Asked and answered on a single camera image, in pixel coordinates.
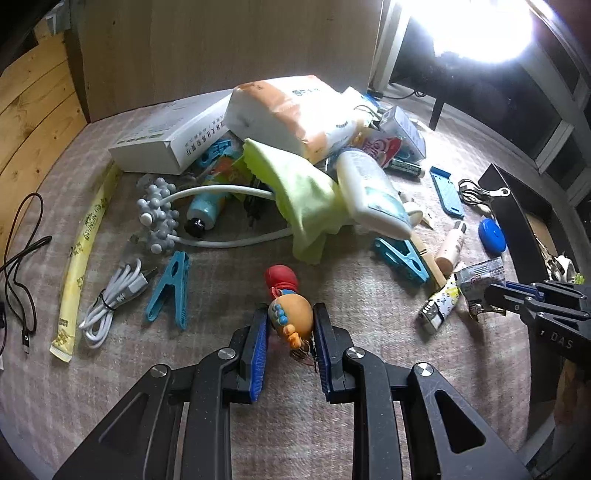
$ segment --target toy figurine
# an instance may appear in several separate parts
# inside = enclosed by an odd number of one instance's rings
[[[292,357],[314,365],[312,307],[298,294],[296,274],[285,265],[273,265],[265,272],[265,282],[274,298],[268,309],[273,328],[290,344]]]

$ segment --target bright light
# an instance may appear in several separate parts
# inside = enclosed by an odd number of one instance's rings
[[[402,0],[445,51],[499,63],[521,54],[531,41],[530,10],[524,0]]]

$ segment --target blue round container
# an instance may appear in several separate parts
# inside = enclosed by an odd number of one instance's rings
[[[485,218],[480,222],[480,225],[478,225],[478,236],[486,251],[492,255],[499,256],[507,248],[503,231],[490,218]]]

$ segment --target white cable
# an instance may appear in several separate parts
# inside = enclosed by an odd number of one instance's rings
[[[183,245],[191,245],[192,247],[202,248],[236,248],[236,247],[247,247],[248,245],[261,244],[270,240],[277,240],[285,236],[291,235],[291,228],[284,228],[283,230],[277,230],[272,233],[265,233],[260,236],[252,236],[250,238],[240,238],[238,240],[230,240],[227,242],[209,242],[205,240],[189,240],[176,235],[168,235],[168,238]]]
[[[148,280],[141,272],[141,268],[142,262],[139,258],[135,260],[133,271],[129,265],[125,268],[120,266],[102,292],[104,303],[99,296],[86,311],[84,320],[78,328],[84,332],[86,343],[90,348],[100,347],[109,334],[113,322],[113,310],[109,310],[105,304],[115,309],[140,295],[148,286]],[[99,323],[98,330],[95,330],[97,323]]]
[[[275,195],[271,192],[266,190],[254,189],[252,187],[245,187],[242,185],[202,185],[200,187],[193,187],[191,189],[181,190],[180,192],[173,193],[168,197],[163,198],[160,200],[160,204],[163,205],[165,203],[172,203],[175,200],[185,198],[185,197],[192,197],[197,195],[198,193],[241,193],[244,195],[251,195],[253,197],[260,197],[268,200],[275,200]],[[182,238],[177,235],[170,235],[168,234],[168,238],[171,240],[178,242],[179,244],[183,245],[190,245],[192,247],[201,247],[201,248],[237,248],[237,247],[247,247],[248,245],[255,245],[261,244],[263,242],[268,242],[270,240],[276,240],[278,238],[283,238],[286,236],[290,236],[292,234],[291,228],[284,228],[283,230],[277,230],[276,232],[265,233],[264,235],[260,236],[252,236],[250,238],[241,238],[239,240],[231,240],[227,242],[210,242],[205,240],[189,240],[187,238]]]
[[[275,195],[272,192],[266,190],[254,189],[252,187],[245,187],[243,185],[201,185],[200,187],[193,187],[187,190],[181,190],[180,192],[173,193],[162,200],[160,205],[165,203],[172,203],[175,200],[183,199],[185,197],[192,197],[198,193],[242,193],[244,195],[251,195],[253,197],[260,197],[262,199],[275,200]]]

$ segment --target white lotion bottle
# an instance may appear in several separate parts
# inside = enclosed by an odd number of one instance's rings
[[[447,233],[445,240],[439,248],[439,252],[435,255],[435,263],[446,278],[449,278],[453,273],[453,269],[460,259],[460,251],[466,239],[466,228],[466,222],[457,221]]]
[[[413,232],[398,192],[378,163],[357,148],[345,148],[336,174],[353,220],[381,235],[408,240]]]

